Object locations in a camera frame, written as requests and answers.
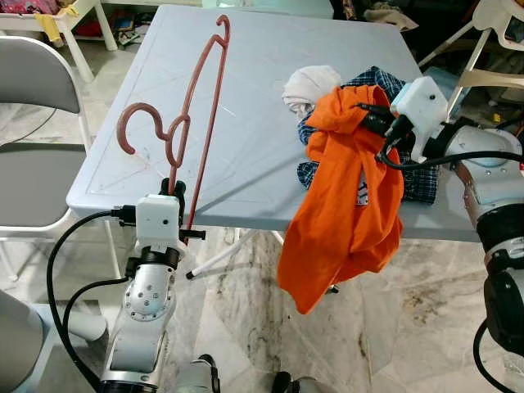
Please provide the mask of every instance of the white cloth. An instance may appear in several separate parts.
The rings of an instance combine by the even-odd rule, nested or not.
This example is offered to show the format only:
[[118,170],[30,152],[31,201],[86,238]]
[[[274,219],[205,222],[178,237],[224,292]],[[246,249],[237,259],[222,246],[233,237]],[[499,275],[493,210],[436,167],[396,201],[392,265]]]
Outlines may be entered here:
[[329,65],[310,65],[295,71],[286,85],[282,99],[296,113],[300,121],[314,107],[319,98],[340,86],[341,76]]
[[418,27],[415,22],[397,10],[366,10],[364,12],[364,18],[368,22],[395,25],[401,32],[413,30]]

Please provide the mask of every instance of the light blue plastic table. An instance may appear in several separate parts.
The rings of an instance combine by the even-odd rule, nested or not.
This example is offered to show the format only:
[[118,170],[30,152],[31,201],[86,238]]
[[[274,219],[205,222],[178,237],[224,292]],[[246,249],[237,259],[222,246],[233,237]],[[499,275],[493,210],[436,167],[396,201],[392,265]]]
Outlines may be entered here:
[[[202,48],[213,33],[222,34],[215,25],[220,13],[231,20],[231,43],[196,224],[285,230],[295,215],[305,195],[296,167],[306,157],[296,117],[281,94],[296,69],[330,65],[343,79],[370,66],[405,80],[421,75],[400,33],[389,25],[161,6],[70,189],[67,203],[76,214],[134,205],[159,191],[169,166],[151,118],[136,114],[129,122],[136,156],[120,150],[116,121],[134,102],[155,106],[166,126],[178,115]],[[188,196],[197,176],[218,58],[216,48],[193,98],[186,156],[178,171]],[[462,191],[462,184],[443,171],[435,205],[402,205],[404,236],[476,241]]]

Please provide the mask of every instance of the blue plaid shirt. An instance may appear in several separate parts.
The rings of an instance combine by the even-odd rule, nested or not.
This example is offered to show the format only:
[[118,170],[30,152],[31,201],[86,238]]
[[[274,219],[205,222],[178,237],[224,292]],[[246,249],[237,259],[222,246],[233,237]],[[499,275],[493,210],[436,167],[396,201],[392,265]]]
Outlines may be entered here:
[[[387,99],[392,102],[400,92],[405,82],[397,79],[395,76],[388,74],[380,68],[373,66],[349,82],[342,84],[346,86],[380,86],[387,95]],[[304,119],[298,124],[298,136],[302,143],[308,144],[309,137],[316,131],[315,127],[309,127],[305,122],[310,118],[313,111],[310,111]],[[402,164],[410,163],[411,158],[406,151],[399,151],[400,162]],[[303,162],[296,168],[299,181],[304,187],[309,189],[315,173],[317,172],[318,162]],[[436,187],[438,181],[438,167],[432,166],[426,169],[417,169],[404,171],[404,196],[403,201],[417,201],[432,204],[435,202]]]

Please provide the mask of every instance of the orange shirt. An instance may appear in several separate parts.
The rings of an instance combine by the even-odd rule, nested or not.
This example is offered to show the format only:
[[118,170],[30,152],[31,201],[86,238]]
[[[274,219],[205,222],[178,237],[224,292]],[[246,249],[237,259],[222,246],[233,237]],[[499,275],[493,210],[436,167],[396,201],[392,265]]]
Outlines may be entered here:
[[[378,86],[335,88],[307,121],[318,129],[307,154],[320,165],[286,232],[277,276],[302,314],[330,285],[379,272],[399,248],[402,173],[375,160],[384,139],[360,125],[368,112],[354,107],[358,102],[389,105]],[[395,149],[389,157],[399,163]],[[368,204],[356,206],[362,170]]]

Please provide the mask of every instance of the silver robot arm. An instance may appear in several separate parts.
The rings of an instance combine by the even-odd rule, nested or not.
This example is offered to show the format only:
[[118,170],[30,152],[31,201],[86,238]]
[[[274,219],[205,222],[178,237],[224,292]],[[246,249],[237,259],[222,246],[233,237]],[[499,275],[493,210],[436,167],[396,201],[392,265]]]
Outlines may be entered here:
[[[181,205],[183,200],[176,196],[149,195],[136,206],[135,249],[140,256],[130,258],[126,269],[133,280],[125,290],[111,335],[100,392],[155,393],[160,385],[169,353],[166,326],[176,306],[175,271],[187,253],[180,233],[204,237],[204,233],[179,228]],[[203,355],[188,364],[175,392],[219,393],[213,359]]]
[[[433,79],[415,79],[391,104],[397,120],[386,140],[409,128],[415,137],[411,158],[418,163],[473,151],[522,155],[520,142],[503,130],[446,124],[446,108]],[[486,157],[456,160],[447,168],[464,184],[464,206],[486,252],[487,327],[504,349],[524,355],[524,177],[519,163]]]

